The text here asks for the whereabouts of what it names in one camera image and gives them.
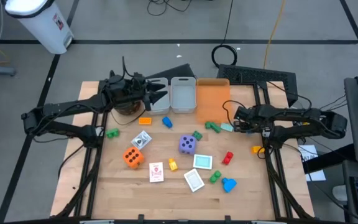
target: small card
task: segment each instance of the small card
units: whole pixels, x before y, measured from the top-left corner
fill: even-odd
[[[149,164],[150,183],[164,181],[164,169],[162,162],[154,162]]]
[[[196,169],[192,169],[191,171],[187,172],[185,174],[185,179],[192,192],[195,192],[196,190],[204,187],[204,182]]]
[[[131,143],[138,149],[141,150],[152,138],[145,132],[142,131],[138,134],[134,139],[132,139]]]
[[[212,156],[195,154],[193,167],[199,169],[212,169]]]

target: wooden table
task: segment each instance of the wooden table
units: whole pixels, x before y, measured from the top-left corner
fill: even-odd
[[[97,88],[98,82],[83,82],[79,99],[89,98],[97,92]],[[272,105],[279,108],[288,107],[283,91],[268,84],[268,93]],[[231,97],[246,107],[255,105],[250,86],[232,86]],[[231,105],[233,111],[238,107],[234,103]],[[120,123],[137,116],[120,116],[115,111],[113,114]],[[225,131],[216,134],[205,129],[203,124],[197,123],[195,114],[170,112],[168,116],[173,123],[171,130],[162,124],[164,116],[153,116],[151,126],[140,126],[137,122],[119,126],[109,115],[107,129],[119,128],[121,135],[114,139],[104,139],[92,218],[137,219],[138,214],[144,214],[148,220],[223,220],[225,215],[230,215],[232,220],[274,220],[265,161],[258,159],[250,151],[252,146],[261,145],[260,134]],[[91,113],[79,114],[74,117],[73,124],[90,124],[91,118]],[[279,123],[284,126],[291,125],[289,122]],[[152,140],[142,149],[145,162],[137,170],[131,170],[122,159],[122,154],[142,130],[145,130]],[[196,130],[203,135],[202,140],[197,143],[196,153],[213,156],[213,169],[198,169],[205,186],[192,193],[183,174],[193,168],[193,156],[180,154],[178,142],[182,134],[192,134]],[[297,147],[294,139],[286,143]],[[79,139],[69,140],[65,156],[81,144]],[[232,151],[234,157],[230,164],[225,166],[221,161],[227,151]],[[299,153],[288,146],[284,146],[281,153],[288,189],[306,212],[314,215]],[[60,212],[76,192],[84,156],[85,150],[82,150],[62,169],[51,215]],[[169,158],[176,160],[177,171],[172,172],[169,169]],[[164,182],[149,183],[150,162],[163,162]],[[220,170],[223,177],[237,181],[232,192],[224,192],[220,179],[215,184],[209,182],[208,179],[215,170]],[[281,191],[278,189],[277,192],[281,216],[284,217]],[[85,193],[83,201],[81,214],[85,214],[88,192]]]

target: gray floor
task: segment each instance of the gray floor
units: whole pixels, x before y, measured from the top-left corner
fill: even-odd
[[[358,25],[358,0],[347,0]],[[147,14],[147,0],[80,0],[72,31],[76,39],[221,39],[226,27],[229,1],[194,0],[186,12],[168,9],[160,17]],[[57,0],[67,18],[73,0]],[[187,2],[172,1],[183,8]],[[268,39],[277,18],[280,1],[234,0],[227,33],[228,39]],[[161,10],[151,6],[152,12]],[[5,15],[4,40],[32,40],[34,37],[19,22]],[[287,0],[275,39],[285,40],[357,40],[346,14],[337,0]],[[130,72],[152,75],[189,63],[198,77],[215,77],[210,54],[215,44],[112,44],[72,45],[60,57],[47,103],[74,100],[80,84],[100,80],[110,69],[121,73],[121,56]],[[232,44],[238,50],[238,65],[261,68],[264,44]],[[0,206],[21,151],[25,134],[20,115],[36,106],[53,55],[37,44],[0,44],[17,69],[14,78],[0,76]],[[232,55],[218,50],[217,60],[230,63]],[[323,106],[344,94],[343,79],[358,76],[358,44],[354,45],[272,45],[267,68],[295,72],[299,94],[313,106]],[[337,110],[348,116],[346,107]],[[331,148],[352,142],[351,132],[341,140],[316,138]],[[67,142],[32,143],[6,221],[46,218],[50,212],[57,170]],[[325,148],[317,146],[319,151]],[[328,181],[320,184],[327,191],[342,184],[342,170],[326,170]],[[316,216],[325,220],[343,220],[343,212],[310,185]]]

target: red block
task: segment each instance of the red block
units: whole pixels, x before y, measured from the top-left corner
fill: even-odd
[[[229,165],[231,158],[233,158],[232,152],[227,152],[225,158],[223,159],[222,163]]]

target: white plastic bin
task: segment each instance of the white plastic bin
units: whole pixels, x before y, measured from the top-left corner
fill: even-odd
[[[52,54],[63,54],[73,40],[54,0],[8,0],[6,13],[23,26]]]
[[[171,79],[172,111],[174,113],[192,113],[196,106],[196,79],[173,77]]]
[[[160,115],[160,114],[169,113],[170,98],[169,98],[169,91],[168,91],[168,80],[166,78],[150,78],[150,79],[148,79],[148,81],[150,81],[152,83],[158,83],[158,84],[165,85],[165,87],[159,91],[167,91],[168,92],[165,96],[163,96],[161,99],[159,99],[154,105],[151,105],[151,110],[149,111],[149,114]]]

